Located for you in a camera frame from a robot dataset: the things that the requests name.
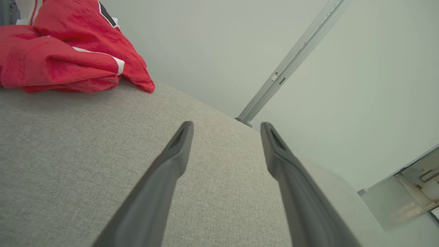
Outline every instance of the white stripe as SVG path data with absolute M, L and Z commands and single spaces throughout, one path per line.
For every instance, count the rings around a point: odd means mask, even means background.
M 37 5 L 36 5 L 36 9 L 35 9 L 35 14 L 33 15 L 33 19 L 31 20 L 31 23 L 33 25 L 33 22 L 35 21 L 37 15 L 38 15 L 38 11 L 40 10 L 41 6 L 43 5 L 43 0 L 37 0 Z
M 116 63 L 117 63 L 117 67 L 118 67 L 118 69 L 117 69 L 117 75 L 120 76 L 120 74 L 122 74 L 122 72 L 123 72 L 123 67 L 125 66 L 125 62 L 124 62 L 123 60 L 119 59 L 119 58 L 115 58 L 115 57 L 113 57 L 113 56 L 111 56 L 111 55 L 108 55 L 108 54 L 106 54 L 106 53 L 102 53 L 102 52 L 88 51 L 88 50 L 86 50 L 86 49 L 82 49 L 82 48 L 79 48 L 79 47 L 74 47 L 74 46 L 72 46 L 72 48 L 75 49 L 75 50 L 77 50 L 77 51 L 91 52 L 91 53 L 99 53 L 99 54 L 105 54 L 105 55 L 107 55 L 107 56 L 110 56 L 110 57 L 112 57 L 112 58 L 116 61 Z

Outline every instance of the gray couch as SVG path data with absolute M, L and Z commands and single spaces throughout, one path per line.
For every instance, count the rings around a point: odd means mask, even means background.
M 5 246 L 90 246 L 178 127 L 194 122 L 163 246 L 290 246 L 260 135 L 156 80 L 93 95 L 0 90 Z M 295 150 L 364 246 L 387 246 L 357 193 Z

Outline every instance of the clothing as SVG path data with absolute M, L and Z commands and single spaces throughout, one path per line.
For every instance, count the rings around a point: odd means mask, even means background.
M 121 76 L 151 93 L 146 63 L 97 0 L 35 0 L 21 23 L 0 27 L 0 84 L 26 92 L 94 93 Z

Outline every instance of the couch cushion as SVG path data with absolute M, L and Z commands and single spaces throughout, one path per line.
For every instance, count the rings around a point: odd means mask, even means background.
M 156 80 L 96 94 L 0 90 L 7 246 L 90 246 L 178 127 L 194 122 L 163 246 L 290 246 L 259 133 Z M 340 177 L 305 166 L 365 246 L 382 230 Z

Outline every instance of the metal rod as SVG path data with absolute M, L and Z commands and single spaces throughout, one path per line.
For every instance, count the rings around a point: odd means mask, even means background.
M 326 4 L 236 120 L 252 127 L 251 120 L 335 25 L 348 2 L 349 0 L 330 0 Z

